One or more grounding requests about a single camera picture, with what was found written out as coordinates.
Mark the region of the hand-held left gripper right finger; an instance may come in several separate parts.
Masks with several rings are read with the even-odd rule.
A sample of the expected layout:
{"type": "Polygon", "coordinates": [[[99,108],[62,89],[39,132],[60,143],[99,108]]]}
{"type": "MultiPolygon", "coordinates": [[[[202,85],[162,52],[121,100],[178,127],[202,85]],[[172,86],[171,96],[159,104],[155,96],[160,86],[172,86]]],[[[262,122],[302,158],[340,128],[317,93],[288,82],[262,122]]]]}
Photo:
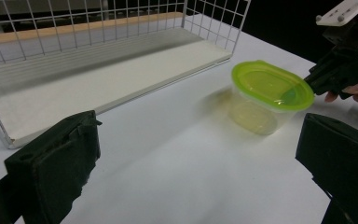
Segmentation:
{"type": "Polygon", "coordinates": [[[330,199],[321,224],[358,224],[358,130],[309,113],[303,121],[296,159],[330,199]]]}

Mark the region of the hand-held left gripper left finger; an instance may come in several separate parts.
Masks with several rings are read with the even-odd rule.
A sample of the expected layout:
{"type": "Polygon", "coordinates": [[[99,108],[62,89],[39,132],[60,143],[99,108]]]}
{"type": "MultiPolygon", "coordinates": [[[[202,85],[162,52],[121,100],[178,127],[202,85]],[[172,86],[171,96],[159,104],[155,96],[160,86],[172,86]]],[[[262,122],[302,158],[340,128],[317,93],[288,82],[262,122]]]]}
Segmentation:
{"type": "Polygon", "coordinates": [[[101,156],[94,111],[67,117],[5,160],[9,218],[60,224],[101,156]]]}

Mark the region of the clear container with green lid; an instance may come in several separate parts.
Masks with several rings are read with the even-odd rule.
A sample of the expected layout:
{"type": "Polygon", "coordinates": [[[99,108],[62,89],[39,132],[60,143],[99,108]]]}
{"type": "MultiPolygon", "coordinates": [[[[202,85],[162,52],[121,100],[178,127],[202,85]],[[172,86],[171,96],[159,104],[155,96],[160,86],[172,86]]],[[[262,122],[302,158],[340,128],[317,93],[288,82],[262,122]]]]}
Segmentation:
{"type": "Polygon", "coordinates": [[[311,87],[301,77],[261,60],[236,64],[231,80],[228,114],[252,133],[275,133],[314,102],[311,87]]]}

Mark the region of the white wire rack shelf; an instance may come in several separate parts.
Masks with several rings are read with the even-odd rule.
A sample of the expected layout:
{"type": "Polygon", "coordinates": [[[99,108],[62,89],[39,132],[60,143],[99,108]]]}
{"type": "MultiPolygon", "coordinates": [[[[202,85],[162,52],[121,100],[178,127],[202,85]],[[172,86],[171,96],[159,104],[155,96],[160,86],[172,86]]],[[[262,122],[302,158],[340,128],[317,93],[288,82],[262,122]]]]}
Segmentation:
{"type": "Polygon", "coordinates": [[[252,0],[0,0],[0,139],[21,147],[229,60],[252,0]]]}

